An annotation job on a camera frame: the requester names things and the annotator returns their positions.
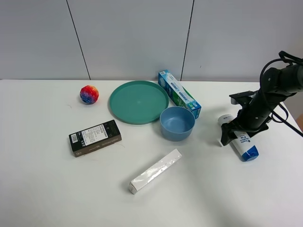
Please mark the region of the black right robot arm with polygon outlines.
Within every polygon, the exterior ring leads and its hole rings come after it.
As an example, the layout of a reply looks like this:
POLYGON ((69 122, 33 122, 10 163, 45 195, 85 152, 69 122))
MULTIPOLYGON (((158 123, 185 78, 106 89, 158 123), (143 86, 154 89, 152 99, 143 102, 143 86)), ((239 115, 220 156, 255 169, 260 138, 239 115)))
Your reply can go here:
POLYGON ((303 67, 288 66, 284 69, 270 68, 260 79, 258 91, 246 91, 230 95, 231 102, 242 109, 230 123, 221 126, 221 143, 226 146, 236 139, 235 132, 246 132, 250 137, 268 130, 269 115, 288 97, 303 90, 303 67))

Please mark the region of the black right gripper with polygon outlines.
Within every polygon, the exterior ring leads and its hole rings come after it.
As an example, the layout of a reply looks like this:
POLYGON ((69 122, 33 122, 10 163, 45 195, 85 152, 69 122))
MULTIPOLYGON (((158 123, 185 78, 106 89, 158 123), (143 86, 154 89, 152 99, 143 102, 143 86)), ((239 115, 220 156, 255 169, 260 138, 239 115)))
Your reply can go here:
POLYGON ((221 144, 228 145, 238 137, 235 130, 245 131, 251 138, 260 132, 268 130, 267 122, 270 121, 270 109, 275 109, 279 104, 279 96, 273 94, 256 93, 249 104, 242 106, 238 111, 234 123, 224 123, 221 126, 221 144))

